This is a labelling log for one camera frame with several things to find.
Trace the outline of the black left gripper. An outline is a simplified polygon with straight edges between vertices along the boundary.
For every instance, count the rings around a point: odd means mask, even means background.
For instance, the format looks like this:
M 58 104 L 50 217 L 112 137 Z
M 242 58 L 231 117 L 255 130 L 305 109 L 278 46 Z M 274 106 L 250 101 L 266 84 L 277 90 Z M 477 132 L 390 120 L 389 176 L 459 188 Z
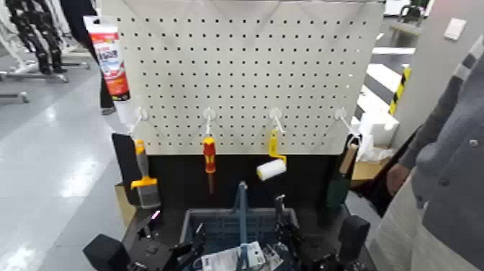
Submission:
M 122 243 L 130 249 L 130 271 L 175 270 L 199 258 L 206 241 L 205 225 L 200 223 L 191 241 L 170 247 L 158 242 L 160 210 L 137 210 L 128 224 Z

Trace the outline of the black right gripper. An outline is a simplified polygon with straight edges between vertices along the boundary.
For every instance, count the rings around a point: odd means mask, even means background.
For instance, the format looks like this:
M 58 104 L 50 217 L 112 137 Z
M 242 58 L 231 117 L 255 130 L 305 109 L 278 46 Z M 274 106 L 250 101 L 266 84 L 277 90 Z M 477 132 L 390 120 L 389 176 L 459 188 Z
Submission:
M 282 249 L 283 233 L 280 225 L 274 226 L 277 235 L 277 247 Z M 343 265 L 339 262 L 335 248 L 325 239 L 305 239 L 300 228 L 291 225 L 292 246 L 296 252 L 300 251 L 300 267 L 305 271 L 342 271 Z

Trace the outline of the bystander's bare hand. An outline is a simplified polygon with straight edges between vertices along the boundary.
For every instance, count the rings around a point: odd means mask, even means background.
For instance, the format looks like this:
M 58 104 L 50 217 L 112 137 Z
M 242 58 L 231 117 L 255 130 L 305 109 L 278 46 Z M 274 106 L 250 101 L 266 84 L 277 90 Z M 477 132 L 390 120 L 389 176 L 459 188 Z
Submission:
M 394 196 L 406 181 L 411 170 L 400 164 L 395 164 L 387 173 L 386 187 L 390 195 Z

